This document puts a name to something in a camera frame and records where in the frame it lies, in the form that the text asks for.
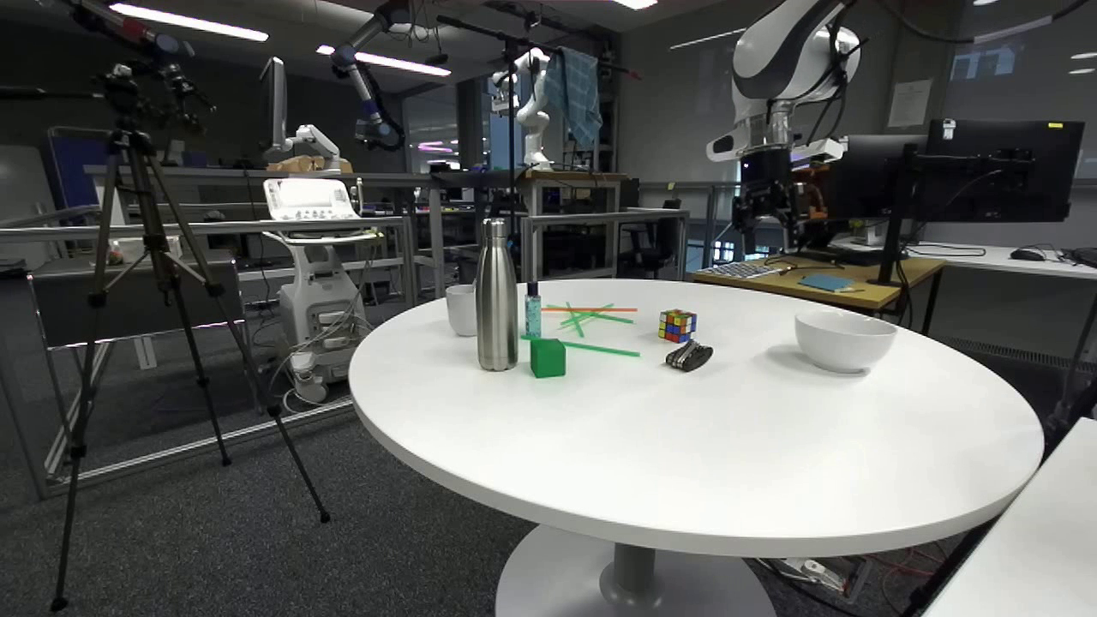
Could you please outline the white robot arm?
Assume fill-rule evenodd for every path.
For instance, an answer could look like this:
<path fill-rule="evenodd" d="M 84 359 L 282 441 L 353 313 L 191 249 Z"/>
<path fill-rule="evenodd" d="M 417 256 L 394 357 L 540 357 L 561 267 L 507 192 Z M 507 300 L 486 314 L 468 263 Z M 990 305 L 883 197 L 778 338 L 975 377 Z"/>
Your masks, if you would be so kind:
<path fill-rule="evenodd" d="M 706 159 L 742 162 L 791 143 L 791 111 L 833 100 L 860 68 L 860 36 L 843 24 L 854 0 L 782 0 L 731 55 L 733 128 Z"/>

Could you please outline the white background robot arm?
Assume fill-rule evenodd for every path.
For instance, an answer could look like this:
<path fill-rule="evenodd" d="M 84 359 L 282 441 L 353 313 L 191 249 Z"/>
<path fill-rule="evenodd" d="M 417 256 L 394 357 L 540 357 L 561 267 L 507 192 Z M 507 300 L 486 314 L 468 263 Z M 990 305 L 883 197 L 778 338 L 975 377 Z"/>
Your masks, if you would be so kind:
<path fill-rule="evenodd" d="M 507 68 L 497 68 L 486 83 L 491 111 L 507 112 L 522 132 L 522 163 L 527 170 L 549 170 L 543 152 L 549 130 L 549 65 L 543 49 L 522 52 Z"/>

